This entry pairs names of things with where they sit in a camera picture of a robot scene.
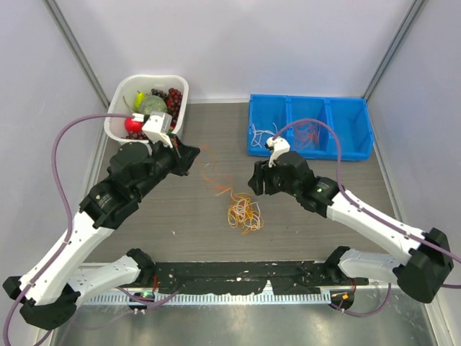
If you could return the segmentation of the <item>red apple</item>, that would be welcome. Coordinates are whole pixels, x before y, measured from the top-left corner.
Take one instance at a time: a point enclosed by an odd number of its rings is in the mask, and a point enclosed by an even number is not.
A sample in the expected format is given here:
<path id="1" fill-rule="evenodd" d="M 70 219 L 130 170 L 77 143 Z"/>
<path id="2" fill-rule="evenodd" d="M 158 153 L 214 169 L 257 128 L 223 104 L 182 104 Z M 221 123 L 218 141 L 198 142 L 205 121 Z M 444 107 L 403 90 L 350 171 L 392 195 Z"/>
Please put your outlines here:
<path id="1" fill-rule="evenodd" d="M 124 122 L 125 129 L 128 133 L 140 133 L 142 131 L 143 122 L 126 118 Z"/>

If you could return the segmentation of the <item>dark grapes front bunch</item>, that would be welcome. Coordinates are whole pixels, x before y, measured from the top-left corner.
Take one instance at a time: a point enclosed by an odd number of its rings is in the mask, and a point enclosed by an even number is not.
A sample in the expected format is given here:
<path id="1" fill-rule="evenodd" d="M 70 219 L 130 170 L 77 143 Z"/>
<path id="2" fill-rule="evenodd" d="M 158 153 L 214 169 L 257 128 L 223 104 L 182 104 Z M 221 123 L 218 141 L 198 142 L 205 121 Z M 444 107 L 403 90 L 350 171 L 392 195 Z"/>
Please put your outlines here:
<path id="1" fill-rule="evenodd" d="M 148 140 L 147 135 L 143 131 L 128 132 L 125 138 L 129 140 L 137 140 L 137 141 Z"/>

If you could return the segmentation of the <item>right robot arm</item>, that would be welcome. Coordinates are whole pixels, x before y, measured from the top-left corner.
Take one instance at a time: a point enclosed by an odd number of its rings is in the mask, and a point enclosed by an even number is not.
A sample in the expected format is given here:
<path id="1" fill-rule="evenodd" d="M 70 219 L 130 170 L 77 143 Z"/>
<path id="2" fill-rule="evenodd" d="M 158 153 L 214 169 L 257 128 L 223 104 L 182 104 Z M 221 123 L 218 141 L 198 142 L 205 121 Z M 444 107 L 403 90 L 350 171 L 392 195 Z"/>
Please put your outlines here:
<path id="1" fill-rule="evenodd" d="M 423 231 L 381 213 L 336 181 L 315 175 L 295 151 L 256 162 L 248 186 L 256 195 L 291 195 L 305 210 L 343 224 L 385 250 L 378 254 L 338 247 L 325 267 L 326 278 L 335 285 L 368 278 L 396 284 L 412 299 L 431 303 L 454 267 L 443 231 Z"/>

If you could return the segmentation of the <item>green melon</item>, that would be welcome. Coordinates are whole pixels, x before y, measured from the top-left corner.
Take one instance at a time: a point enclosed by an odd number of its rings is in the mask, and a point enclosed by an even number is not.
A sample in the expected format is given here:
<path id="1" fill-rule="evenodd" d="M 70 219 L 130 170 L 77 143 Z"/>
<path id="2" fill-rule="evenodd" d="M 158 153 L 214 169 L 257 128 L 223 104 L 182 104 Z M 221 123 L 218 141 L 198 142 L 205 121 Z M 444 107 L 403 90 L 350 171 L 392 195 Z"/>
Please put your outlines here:
<path id="1" fill-rule="evenodd" d="M 145 97 L 140 105 L 138 112 L 144 115 L 150 115 L 152 112 L 165 112 L 167 113 L 168 107 L 164 100 L 158 96 L 151 95 Z"/>

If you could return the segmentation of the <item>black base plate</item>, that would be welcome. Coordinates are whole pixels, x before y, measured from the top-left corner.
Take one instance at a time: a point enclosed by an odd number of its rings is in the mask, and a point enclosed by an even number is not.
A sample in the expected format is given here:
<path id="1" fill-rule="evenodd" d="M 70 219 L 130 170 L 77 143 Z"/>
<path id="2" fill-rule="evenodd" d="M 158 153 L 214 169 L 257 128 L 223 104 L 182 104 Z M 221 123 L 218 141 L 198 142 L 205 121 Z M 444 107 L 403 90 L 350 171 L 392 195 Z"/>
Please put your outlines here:
<path id="1" fill-rule="evenodd" d="M 144 283 L 123 288 L 152 288 L 159 293 L 232 296 L 258 295 L 266 284 L 276 295 L 318 293 L 321 287 L 367 285 L 366 278 L 351 279 L 331 266 L 314 261 L 269 262 L 157 262 Z"/>

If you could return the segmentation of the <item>dark grape bunch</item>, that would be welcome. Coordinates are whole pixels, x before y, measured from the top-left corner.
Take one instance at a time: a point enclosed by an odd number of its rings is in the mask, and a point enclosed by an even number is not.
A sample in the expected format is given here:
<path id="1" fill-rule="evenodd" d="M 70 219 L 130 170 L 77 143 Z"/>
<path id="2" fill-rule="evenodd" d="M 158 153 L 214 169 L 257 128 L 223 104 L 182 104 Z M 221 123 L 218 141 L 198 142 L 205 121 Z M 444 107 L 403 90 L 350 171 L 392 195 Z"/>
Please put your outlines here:
<path id="1" fill-rule="evenodd" d="M 160 97 L 164 102 L 167 102 L 168 98 L 169 98 L 169 95 L 161 90 L 158 90 L 158 89 L 152 89 L 151 90 L 151 94 L 153 96 L 157 96 L 157 97 Z"/>

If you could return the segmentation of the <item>red grape bunch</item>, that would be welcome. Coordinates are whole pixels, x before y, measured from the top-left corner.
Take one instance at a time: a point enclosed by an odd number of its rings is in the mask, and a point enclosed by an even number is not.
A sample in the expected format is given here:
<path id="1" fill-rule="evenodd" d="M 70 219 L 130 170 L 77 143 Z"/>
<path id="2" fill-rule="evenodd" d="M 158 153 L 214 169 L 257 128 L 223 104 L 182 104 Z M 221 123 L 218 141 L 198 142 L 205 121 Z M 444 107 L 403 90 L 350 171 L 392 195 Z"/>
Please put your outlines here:
<path id="1" fill-rule="evenodd" d="M 182 104 L 182 93 L 178 89 L 170 88 L 169 97 L 167 99 L 166 105 L 168 108 L 168 113 L 173 118 L 178 118 L 181 104 Z"/>

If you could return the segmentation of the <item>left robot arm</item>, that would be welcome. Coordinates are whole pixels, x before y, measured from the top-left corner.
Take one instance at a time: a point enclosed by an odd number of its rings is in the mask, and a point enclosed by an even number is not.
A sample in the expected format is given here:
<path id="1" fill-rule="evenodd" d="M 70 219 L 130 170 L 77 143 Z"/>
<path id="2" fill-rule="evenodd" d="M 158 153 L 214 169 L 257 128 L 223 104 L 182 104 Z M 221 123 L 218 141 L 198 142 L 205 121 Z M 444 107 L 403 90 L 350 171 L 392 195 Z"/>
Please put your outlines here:
<path id="1" fill-rule="evenodd" d="M 47 331 L 66 323 L 83 302 L 122 285 L 148 286 L 156 266 L 131 249 L 118 261 L 86 275 L 76 271 L 89 254 L 139 209 L 142 199 L 169 174 L 186 176 L 200 154 L 177 137 L 162 142 L 129 142 L 114 154 L 108 175 L 90 189 L 79 211 L 42 261 L 27 274 L 11 276 L 3 288 L 16 299 L 26 323 Z"/>

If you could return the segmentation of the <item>white plastic basket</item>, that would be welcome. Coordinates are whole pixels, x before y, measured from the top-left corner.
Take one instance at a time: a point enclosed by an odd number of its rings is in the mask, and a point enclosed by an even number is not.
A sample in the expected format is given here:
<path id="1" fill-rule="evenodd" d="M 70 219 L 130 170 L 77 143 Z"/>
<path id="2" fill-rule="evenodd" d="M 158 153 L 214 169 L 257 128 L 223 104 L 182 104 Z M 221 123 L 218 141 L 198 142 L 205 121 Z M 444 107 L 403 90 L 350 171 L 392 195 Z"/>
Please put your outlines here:
<path id="1" fill-rule="evenodd" d="M 150 93 L 152 89 L 167 92 L 170 88 L 178 89 L 182 93 L 182 103 L 179 116 L 172 133 L 182 138 L 184 129 L 185 111 L 189 96 L 189 84 L 179 75 L 148 75 L 136 74 L 123 79 L 112 98 L 108 113 L 129 114 L 133 113 L 135 96 L 138 92 Z M 125 119 L 109 117 L 104 120 L 104 131 L 107 136 L 120 146 L 129 141 L 126 136 Z"/>

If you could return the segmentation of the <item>blue three-compartment bin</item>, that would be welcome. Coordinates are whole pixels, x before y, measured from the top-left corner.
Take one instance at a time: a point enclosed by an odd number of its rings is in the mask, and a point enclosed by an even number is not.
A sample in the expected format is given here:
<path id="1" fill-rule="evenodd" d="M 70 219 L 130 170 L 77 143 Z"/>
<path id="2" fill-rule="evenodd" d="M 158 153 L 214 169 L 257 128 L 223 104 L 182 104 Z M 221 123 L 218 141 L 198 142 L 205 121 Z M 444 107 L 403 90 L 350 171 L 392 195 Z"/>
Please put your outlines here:
<path id="1" fill-rule="evenodd" d="M 247 153 L 269 156 L 267 139 L 287 124 L 305 118 L 320 120 L 334 131 L 342 160 L 366 161 L 371 156 L 374 136 L 364 99 L 265 94 L 250 96 Z M 281 137 L 306 159 L 337 157 L 334 137 L 317 123 L 288 128 Z"/>

